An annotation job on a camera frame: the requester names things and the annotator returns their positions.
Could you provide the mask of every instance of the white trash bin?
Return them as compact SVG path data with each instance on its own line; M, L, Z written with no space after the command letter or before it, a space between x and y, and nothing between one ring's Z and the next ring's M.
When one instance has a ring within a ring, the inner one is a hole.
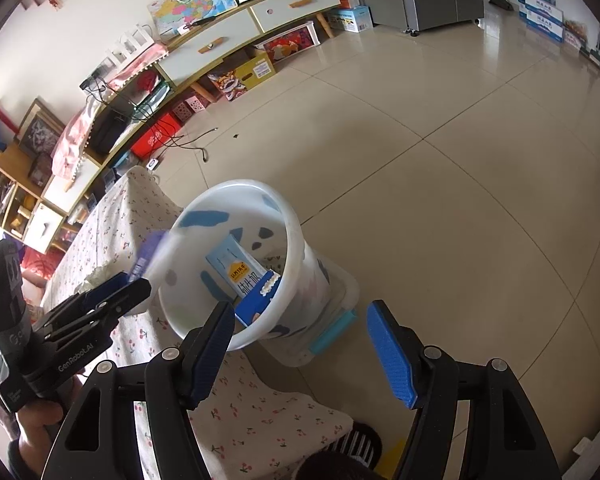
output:
M328 271L304 241L298 216L277 191L254 180L232 180L197 197L171 230L168 270L158 294L176 333L184 338L204 324L218 301L235 297L205 258L228 234L265 267L282 274L269 306L232 337L228 350L299 335L311 327L331 297Z

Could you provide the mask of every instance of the drawer handle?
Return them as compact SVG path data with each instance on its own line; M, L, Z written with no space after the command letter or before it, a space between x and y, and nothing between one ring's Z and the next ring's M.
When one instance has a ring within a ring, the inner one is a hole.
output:
M211 43L202 47L198 52L200 54L204 54L205 52L209 52L212 48L215 48L219 44L224 43L224 38L218 38L217 40L213 40Z
M313 2L314 0L299 0L297 2L289 4L289 7L291 7L292 9L297 9L298 7L304 7L305 5L312 4Z

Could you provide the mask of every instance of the metal pivot bolt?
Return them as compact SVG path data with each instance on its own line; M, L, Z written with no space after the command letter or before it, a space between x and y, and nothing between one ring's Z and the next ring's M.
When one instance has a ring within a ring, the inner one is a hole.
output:
M111 361L103 361L96 366L96 371L100 374L106 374L113 368Z
M507 369L507 363L504 362L502 359L494 359L493 361L491 361L491 366L493 366L493 368L495 368L499 372L503 372Z
M180 355L180 351L177 348L167 348L162 351L162 358L167 361L172 361Z
M429 359L440 359L440 356L442 355L442 350L440 350L440 348L438 348L437 346L427 346L424 349L424 355Z

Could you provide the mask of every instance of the wooden cabinet leg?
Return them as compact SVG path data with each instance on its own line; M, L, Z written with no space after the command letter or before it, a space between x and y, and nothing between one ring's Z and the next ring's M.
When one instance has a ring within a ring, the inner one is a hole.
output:
M192 83L191 88L193 88L196 92L202 95L202 97L210 103L218 102L218 99L216 99L215 96L211 92L209 92L205 87L203 87L199 82L196 81L195 83Z
M318 14L316 14L315 17L318 18L318 21L322 25L322 28L324 29L324 31L327 33L327 36L329 36L331 39L335 38L335 35L334 35L333 31L331 30L331 25L329 25L329 22L324 17L324 14L321 12L318 12Z

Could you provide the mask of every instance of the tablecloth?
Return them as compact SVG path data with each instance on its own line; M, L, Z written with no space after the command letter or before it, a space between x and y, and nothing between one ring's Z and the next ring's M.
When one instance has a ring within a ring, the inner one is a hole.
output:
M90 214L47 285L42 307L49 310L68 298L95 271L98 282L129 272L146 235L171 228L181 211L144 168L130 170ZM180 342L159 305L121 318L111 336L113 346L93 364L105 358L119 367L147 362ZM142 469L145 478L157 480L146 408L143 402L135 408ZM345 413L305 394L266 386L242 351L225 355L211 395L189 420L214 480L282 478L352 425Z

